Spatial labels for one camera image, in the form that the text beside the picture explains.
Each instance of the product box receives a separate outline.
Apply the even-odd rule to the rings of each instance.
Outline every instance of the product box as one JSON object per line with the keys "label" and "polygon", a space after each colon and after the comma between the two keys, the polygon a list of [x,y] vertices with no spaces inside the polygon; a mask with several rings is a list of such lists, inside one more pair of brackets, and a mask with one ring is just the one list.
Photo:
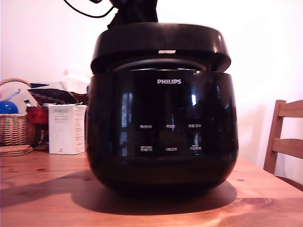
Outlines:
{"label": "product box", "polygon": [[75,155],[84,152],[85,105],[51,105],[49,153]]}

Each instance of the basket handle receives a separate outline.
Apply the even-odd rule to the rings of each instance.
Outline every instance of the basket handle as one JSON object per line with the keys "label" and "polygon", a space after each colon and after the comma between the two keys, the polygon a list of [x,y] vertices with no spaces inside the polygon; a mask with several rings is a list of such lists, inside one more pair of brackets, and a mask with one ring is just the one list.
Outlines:
{"label": "basket handle", "polygon": [[26,84],[26,85],[28,85],[30,88],[32,88],[32,86],[31,86],[30,83],[28,83],[26,80],[19,79],[19,78],[4,79],[4,80],[2,80],[2,81],[0,82],[0,86],[2,86],[3,84],[10,83],[10,82],[20,82],[20,83]]}

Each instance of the glossy black surface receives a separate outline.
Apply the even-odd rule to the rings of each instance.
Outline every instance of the glossy black surface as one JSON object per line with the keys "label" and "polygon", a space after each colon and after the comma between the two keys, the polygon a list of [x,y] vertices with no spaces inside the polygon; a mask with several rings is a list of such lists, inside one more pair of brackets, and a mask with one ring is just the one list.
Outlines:
{"label": "glossy black surface", "polygon": [[94,74],[112,72],[123,64],[156,58],[202,63],[208,71],[219,72],[224,72],[231,64],[223,36],[215,29],[144,22],[120,25],[103,32],[96,42],[91,69]]}
{"label": "glossy black surface", "polygon": [[238,154],[230,75],[190,70],[95,75],[87,153],[96,177],[122,193],[199,193],[221,184]]}

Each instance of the philips logo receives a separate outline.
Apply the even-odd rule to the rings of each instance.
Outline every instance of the philips logo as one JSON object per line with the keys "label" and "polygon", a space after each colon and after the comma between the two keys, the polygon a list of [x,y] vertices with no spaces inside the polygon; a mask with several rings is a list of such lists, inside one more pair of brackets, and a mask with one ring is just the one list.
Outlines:
{"label": "philips logo", "polygon": [[180,79],[158,79],[157,84],[182,84]]}

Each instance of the white wall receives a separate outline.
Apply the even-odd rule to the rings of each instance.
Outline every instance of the white wall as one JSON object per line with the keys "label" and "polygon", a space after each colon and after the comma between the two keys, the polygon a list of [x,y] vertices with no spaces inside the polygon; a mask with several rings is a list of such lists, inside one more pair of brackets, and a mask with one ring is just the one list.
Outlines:
{"label": "white wall", "polygon": [[[95,15],[110,8],[107,0],[70,3]],[[227,72],[236,95],[240,155],[263,167],[275,100],[303,99],[303,1],[158,0],[157,10],[160,22],[221,31],[232,58]],[[73,65],[89,70],[96,38],[114,13],[92,19],[63,0],[2,0],[2,79],[59,81]],[[303,139],[303,121],[287,119],[282,136]],[[276,173],[303,183],[302,163],[279,154]]]}

